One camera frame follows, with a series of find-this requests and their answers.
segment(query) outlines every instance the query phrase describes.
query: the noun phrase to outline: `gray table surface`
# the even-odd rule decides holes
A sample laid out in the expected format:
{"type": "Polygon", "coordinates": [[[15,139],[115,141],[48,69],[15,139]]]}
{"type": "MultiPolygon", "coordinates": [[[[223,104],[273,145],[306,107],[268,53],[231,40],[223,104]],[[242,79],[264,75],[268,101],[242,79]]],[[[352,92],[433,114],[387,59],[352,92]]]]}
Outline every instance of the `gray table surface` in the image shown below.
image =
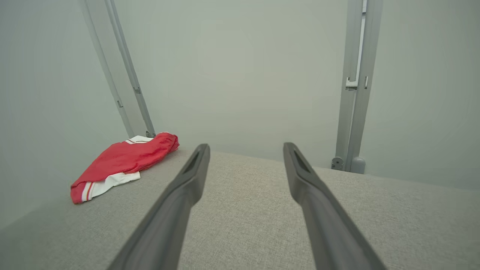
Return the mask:
{"type": "MultiPolygon", "coordinates": [[[[0,232],[0,269],[103,270],[173,180],[179,149],[92,201],[41,206],[0,232]]],[[[389,269],[480,269],[480,192],[315,168],[389,269]]],[[[179,269],[313,269],[282,162],[212,152],[179,269]]]]}

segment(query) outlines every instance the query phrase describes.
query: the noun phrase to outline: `red and white cloth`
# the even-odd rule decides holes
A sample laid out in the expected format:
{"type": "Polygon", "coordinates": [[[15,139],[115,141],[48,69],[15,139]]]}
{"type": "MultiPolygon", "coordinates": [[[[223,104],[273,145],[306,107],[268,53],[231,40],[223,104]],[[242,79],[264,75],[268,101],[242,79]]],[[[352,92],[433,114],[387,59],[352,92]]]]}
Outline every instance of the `red and white cloth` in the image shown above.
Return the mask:
{"type": "Polygon", "coordinates": [[[168,132],[155,138],[135,136],[111,145],[72,184],[73,203],[89,201],[114,186],[140,179],[140,171],[152,167],[178,146],[178,137],[168,132]]]}

